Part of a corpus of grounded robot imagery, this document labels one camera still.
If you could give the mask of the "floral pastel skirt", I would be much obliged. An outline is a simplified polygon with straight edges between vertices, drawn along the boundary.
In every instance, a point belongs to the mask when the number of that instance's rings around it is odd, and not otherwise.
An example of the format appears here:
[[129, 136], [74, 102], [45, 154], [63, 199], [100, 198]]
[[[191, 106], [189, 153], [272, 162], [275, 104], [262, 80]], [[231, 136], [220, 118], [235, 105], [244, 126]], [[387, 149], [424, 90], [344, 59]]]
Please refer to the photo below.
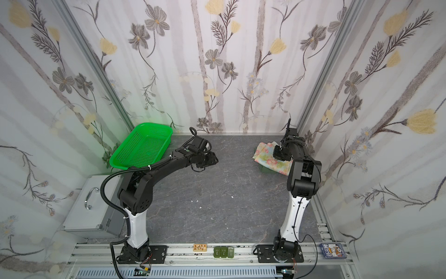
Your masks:
[[275, 141], [272, 143], [259, 143], [253, 155], [253, 159], [259, 165], [263, 165], [277, 173], [288, 176], [292, 161], [275, 159], [273, 153], [276, 146], [278, 146], [278, 144]]

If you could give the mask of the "green skirt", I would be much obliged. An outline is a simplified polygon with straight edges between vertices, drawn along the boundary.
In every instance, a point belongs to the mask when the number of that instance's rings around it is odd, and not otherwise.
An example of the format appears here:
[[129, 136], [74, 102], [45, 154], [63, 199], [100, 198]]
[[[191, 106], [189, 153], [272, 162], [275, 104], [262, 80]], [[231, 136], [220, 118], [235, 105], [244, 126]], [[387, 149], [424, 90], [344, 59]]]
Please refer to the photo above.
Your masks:
[[269, 169], [269, 168], [267, 168], [267, 167], [265, 167], [265, 166], [263, 166], [263, 165], [260, 165], [260, 171], [261, 171], [261, 173], [265, 173], [265, 174], [274, 174], [274, 173], [277, 173], [276, 171], [271, 170], [271, 169]]

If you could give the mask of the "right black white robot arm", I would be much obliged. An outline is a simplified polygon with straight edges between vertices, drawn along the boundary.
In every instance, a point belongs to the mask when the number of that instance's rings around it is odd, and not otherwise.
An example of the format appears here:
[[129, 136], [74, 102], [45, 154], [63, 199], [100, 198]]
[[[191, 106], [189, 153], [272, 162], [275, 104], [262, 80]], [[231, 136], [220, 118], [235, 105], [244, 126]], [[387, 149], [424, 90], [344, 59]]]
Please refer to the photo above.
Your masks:
[[300, 261], [299, 230], [305, 209], [319, 190], [322, 169], [322, 163], [312, 157], [305, 139], [291, 127], [290, 122], [284, 127], [285, 134], [273, 152], [276, 160], [291, 163], [286, 184], [289, 205], [272, 249], [274, 259], [282, 263]]

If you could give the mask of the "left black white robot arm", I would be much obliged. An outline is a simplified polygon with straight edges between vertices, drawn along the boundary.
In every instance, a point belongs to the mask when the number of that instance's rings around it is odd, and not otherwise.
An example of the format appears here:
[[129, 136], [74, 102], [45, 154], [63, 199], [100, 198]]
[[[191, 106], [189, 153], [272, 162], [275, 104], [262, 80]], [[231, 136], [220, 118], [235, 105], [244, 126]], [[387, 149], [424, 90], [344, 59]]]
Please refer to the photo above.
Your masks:
[[123, 249], [117, 257], [119, 264], [142, 263], [152, 255], [146, 231], [146, 215], [153, 202], [154, 186], [178, 170], [191, 167], [194, 172], [202, 172], [217, 163], [210, 141], [193, 136], [156, 164], [142, 168], [130, 167], [123, 174], [117, 197], [130, 225]]

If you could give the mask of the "green plastic basket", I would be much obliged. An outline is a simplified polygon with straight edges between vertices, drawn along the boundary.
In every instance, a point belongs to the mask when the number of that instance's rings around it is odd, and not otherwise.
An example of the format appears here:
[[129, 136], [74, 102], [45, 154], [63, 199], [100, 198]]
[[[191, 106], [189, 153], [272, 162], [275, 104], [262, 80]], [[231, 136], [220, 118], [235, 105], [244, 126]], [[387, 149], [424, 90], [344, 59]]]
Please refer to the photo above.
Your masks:
[[158, 162], [171, 143], [173, 129], [157, 123], [141, 123], [118, 146], [109, 159], [111, 167], [127, 170]]

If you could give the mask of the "small wooden tag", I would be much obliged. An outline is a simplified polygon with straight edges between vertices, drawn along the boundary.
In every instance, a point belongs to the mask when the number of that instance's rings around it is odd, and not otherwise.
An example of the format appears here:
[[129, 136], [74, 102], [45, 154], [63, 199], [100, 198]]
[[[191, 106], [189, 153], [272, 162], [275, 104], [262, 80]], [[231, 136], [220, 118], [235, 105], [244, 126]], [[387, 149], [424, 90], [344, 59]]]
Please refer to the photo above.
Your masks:
[[207, 252], [207, 244], [194, 244], [193, 251], [194, 252]]

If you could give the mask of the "green tag block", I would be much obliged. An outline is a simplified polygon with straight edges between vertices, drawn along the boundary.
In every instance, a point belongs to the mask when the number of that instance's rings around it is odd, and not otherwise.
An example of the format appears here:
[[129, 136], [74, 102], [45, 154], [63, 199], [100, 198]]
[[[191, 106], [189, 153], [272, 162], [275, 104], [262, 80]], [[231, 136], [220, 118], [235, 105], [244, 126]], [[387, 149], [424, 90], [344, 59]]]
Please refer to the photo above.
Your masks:
[[216, 246], [213, 249], [214, 258], [228, 258], [233, 259], [235, 256], [235, 249], [231, 246]]

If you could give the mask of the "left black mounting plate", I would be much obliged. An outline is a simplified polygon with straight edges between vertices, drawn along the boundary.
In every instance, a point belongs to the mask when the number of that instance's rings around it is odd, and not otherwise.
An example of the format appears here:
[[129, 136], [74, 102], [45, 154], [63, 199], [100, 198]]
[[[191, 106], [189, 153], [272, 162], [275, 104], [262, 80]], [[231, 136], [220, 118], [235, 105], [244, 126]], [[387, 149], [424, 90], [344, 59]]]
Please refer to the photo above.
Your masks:
[[151, 245], [150, 246], [151, 254], [149, 255], [148, 263], [154, 265], [159, 264], [162, 265], [165, 262], [167, 256], [167, 245]]

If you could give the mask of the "black mounting plate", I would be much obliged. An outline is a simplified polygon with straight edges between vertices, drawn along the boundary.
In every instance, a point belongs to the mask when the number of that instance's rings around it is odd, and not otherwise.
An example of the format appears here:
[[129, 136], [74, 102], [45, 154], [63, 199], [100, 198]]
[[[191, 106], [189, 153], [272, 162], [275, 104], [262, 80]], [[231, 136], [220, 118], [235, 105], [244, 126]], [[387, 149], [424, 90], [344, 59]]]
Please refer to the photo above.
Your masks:
[[148, 263], [154, 265], [159, 264], [162, 265], [165, 262], [167, 256], [167, 245], [151, 245], [150, 246], [151, 254], [149, 255]]
[[303, 263], [304, 255], [300, 245], [292, 243], [290, 247], [273, 245], [256, 246], [257, 259], [259, 263]]

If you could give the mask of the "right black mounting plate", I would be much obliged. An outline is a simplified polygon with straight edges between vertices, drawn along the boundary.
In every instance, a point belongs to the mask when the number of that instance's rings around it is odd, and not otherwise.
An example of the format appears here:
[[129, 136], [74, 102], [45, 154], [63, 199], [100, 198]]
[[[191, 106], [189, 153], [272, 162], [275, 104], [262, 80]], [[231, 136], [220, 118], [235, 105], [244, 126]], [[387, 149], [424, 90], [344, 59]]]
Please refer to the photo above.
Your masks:
[[300, 245], [292, 243], [290, 247], [273, 245], [256, 246], [257, 259], [259, 263], [303, 263], [304, 255]]

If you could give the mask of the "blue patterned card box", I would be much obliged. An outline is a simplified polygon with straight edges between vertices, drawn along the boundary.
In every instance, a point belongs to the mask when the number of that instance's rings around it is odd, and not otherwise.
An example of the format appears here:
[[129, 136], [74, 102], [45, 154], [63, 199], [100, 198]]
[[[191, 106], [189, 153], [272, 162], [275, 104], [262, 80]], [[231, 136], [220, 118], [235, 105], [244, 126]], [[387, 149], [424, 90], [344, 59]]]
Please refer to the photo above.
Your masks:
[[347, 253], [341, 243], [321, 243], [319, 246], [325, 259], [347, 258]]

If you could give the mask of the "silver aluminium case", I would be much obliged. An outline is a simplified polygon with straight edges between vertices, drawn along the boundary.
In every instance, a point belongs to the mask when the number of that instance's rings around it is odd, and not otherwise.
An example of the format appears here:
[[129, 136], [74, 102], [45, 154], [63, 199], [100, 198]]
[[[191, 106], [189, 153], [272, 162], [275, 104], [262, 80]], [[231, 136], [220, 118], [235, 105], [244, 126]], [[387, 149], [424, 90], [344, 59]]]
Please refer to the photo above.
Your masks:
[[124, 226], [123, 215], [101, 197], [101, 185], [107, 175], [89, 177], [62, 224], [62, 230], [78, 237], [116, 238]]

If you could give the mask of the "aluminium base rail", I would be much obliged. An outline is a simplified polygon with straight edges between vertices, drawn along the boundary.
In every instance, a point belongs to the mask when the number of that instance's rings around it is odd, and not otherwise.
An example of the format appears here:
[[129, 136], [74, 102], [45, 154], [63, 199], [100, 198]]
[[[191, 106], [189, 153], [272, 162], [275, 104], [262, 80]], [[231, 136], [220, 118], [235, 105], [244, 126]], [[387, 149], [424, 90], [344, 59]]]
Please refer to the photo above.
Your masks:
[[[164, 264], [144, 264], [146, 267], [180, 267], [180, 266], [267, 266], [274, 263], [259, 263], [255, 253], [255, 243], [234, 244], [208, 244], [207, 252], [194, 252], [192, 244], [167, 244], [167, 256]], [[231, 246], [235, 249], [233, 259], [214, 258], [213, 249], [216, 246]], [[327, 265], [353, 265], [354, 260], [348, 248], [346, 259], [325, 259], [319, 244], [304, 242], [300, 244], [303, 255], [303, 263], [279, 263], [278, 265], [292, 266], [327, 266]], [[112, 267], [112, 255], [106, 244], [77, 244], [68, 262], [68, 267]]]

